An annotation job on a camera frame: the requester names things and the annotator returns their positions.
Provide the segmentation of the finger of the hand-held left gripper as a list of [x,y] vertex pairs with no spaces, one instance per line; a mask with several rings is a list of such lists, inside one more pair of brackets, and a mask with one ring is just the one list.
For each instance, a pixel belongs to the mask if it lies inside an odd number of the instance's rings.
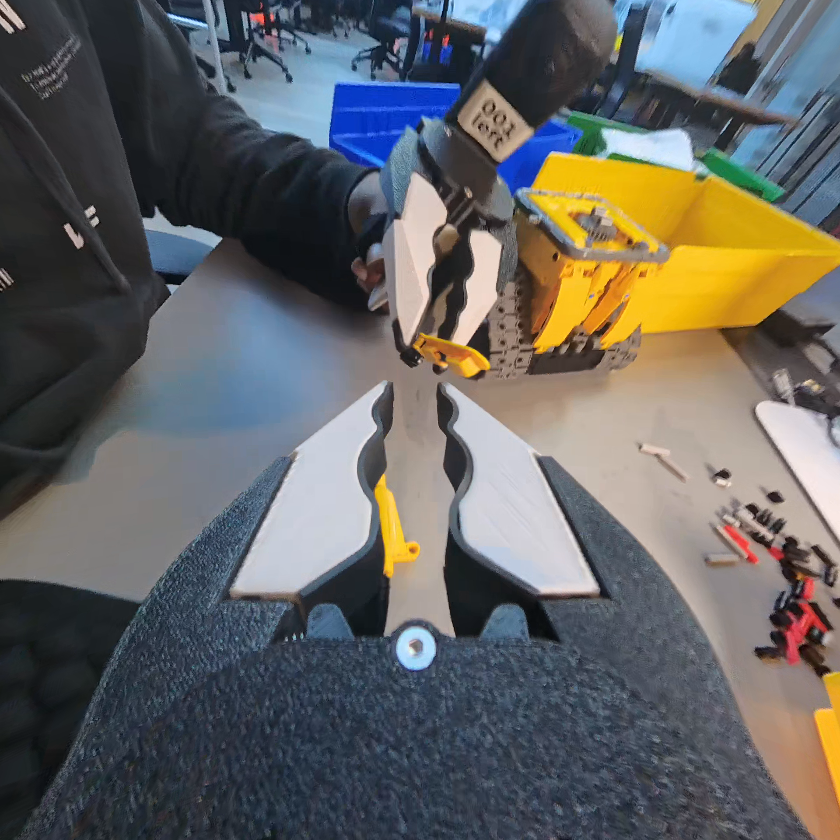
[[422,359],[412,345],[419,333],[438,336],[450,268],[435,281],[436,236],[446,230],[447,210],[423,175],[408,176],[402,209],[389,225],[389,308],[395,347],[409,365]]
[[501,242],[488,230],[474,228],[448,258],[451,282],[444,292],[443,319],[437,337],[466,346],[497,300]]

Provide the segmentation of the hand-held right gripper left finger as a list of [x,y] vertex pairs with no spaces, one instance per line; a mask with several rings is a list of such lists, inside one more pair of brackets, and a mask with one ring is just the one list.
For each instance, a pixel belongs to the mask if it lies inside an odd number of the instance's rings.
[[382,381],[294,450],[231,599],[367,600],[383,575],[375,487],[386,469],[393,403],[393,383]]

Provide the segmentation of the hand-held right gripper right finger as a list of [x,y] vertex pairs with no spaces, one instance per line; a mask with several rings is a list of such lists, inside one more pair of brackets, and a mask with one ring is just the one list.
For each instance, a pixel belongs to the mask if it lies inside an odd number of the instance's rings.
[[437,387],[437,420],[456,547],[525,595],[599,596],[539,452],[452,384]]

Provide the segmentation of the yellow beam assembly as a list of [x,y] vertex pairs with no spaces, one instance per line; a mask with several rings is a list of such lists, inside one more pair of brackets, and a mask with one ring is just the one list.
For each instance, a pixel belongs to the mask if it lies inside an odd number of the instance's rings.
[[419,333],[412,349],[438,373],[451,371],[461,378],[475,379],[490,370],[487,357],[475,348],[438,336]]

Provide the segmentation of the yellow wedge panel piece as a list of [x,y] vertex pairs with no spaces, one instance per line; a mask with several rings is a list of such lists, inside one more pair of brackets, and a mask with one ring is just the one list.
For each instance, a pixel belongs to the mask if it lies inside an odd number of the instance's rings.
[[384,575],[390,580],[397,564],[417,560],[421,547],[417,542],[405,539],[396,501],[386,484],[385,474],[379,478],[374,488],[374,498],[379,510],[384,544]]

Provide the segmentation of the yellow tracked toy robot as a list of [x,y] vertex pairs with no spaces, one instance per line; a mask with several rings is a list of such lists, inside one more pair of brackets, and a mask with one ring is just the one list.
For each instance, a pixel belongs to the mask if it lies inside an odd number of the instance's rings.
[[485,377],[627,368],[642,341],[639,294],[669,247],[596,194],[523,187],[514,198],[518,265],[476,335]]

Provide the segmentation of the yellow parts bin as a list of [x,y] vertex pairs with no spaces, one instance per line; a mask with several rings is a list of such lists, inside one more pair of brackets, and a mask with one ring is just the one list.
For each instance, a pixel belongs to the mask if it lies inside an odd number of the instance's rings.
[[826,708],[815,710],[814,720],[836,801],[839,802],[839,672],[825,675],[823,684],[830,703]]

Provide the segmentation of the person's left forearm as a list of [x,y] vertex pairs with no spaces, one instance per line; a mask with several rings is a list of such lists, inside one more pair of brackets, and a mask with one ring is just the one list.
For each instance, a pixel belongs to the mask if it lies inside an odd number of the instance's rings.
[[132,178],[145,214],[232,238],[264,266],[352,311],[347,204],[370,172],[341,153],[264,129],[229,97],[184,77],[148,86]]

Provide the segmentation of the blue plastic bin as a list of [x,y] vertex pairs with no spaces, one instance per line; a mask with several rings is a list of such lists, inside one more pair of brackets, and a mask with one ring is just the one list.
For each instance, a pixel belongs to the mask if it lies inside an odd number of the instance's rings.
[[[412,82],[338,82],[333,88],[329,147],[349,161],[382,167],[406,128],[422,117],[442,118],[459,95],[459,85]],[[512,193],[534,182],[553,152],[570,154],[583,136],[581,129],[552,119],[498,173]]]

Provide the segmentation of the background table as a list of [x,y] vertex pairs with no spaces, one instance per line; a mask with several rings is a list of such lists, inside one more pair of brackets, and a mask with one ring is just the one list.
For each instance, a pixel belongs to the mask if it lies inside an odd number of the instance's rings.
[[790,131],[802,121],[802,118],[772,112],[738,93],[709,85],[695,87],[660,71],[643,71],[639,81],[643,98],[632,125],[646,130],[666,130],[680,113],[688,113],[699,105],[709,106],[728,118],[713,146],[720,152],[729,152],[744,128],[776,126]]

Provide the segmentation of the white storage box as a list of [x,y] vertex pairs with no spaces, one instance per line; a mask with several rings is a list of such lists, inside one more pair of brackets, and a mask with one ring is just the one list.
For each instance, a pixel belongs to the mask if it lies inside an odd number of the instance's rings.
[[637,68],[704,87],[756,16],[753,2],[652,2],[646,21],[652,39],[639,51]]

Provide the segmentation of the green plastic bin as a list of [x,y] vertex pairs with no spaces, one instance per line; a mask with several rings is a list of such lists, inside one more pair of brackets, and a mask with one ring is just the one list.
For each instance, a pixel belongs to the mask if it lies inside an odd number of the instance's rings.
[[[571,127],[582,131],[582,135],[574,145],[573,151],[583,156],[595,157],[596,152],[602,149],[603,129],[618,129],[636,133],[651,131],[585,112],[563,110],[561,117]],[[733,162],[729,156],[719,150],[714,148],[701,150],[693,140],[691,141],[697,163],[696,171],[693,171],[695,175],[699,177],[715,175],[768,203],[776,203],[781,200],[784,195],[782,187],[757,172]]]

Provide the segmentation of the large yellow plastic bin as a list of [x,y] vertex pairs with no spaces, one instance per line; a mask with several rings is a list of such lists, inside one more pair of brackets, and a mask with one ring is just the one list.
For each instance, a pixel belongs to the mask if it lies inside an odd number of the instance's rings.
[[709,175],[552,153],[533,187],[599,196],[666,245],[669,258],[629,294],[616,338],[751,327],[839,264],[838,240]]

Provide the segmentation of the pile of small building parts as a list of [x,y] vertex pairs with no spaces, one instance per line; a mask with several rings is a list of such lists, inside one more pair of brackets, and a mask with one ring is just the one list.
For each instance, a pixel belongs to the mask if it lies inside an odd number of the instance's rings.
[[772,560],[784,580],[774,598],[768,622],[769,642],[753,655],[769,664],[803,665],[819,679],[834,676],[826,651],[835,626],[817,601],[818,585],[834,588],[838,563],[818,544],[803,542],[788,533],[787,520],[772,507],[734,500],[716,513],[711,530],[727,551],[707,554],[708,566],[737,563],[758,565]]

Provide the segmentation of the white stand base with leaflet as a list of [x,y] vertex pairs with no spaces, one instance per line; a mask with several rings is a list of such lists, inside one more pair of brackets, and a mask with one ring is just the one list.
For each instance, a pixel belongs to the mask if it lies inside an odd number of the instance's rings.
[[839,449],[821,413],[763,401],[754,415],[829,531],[839,540]]

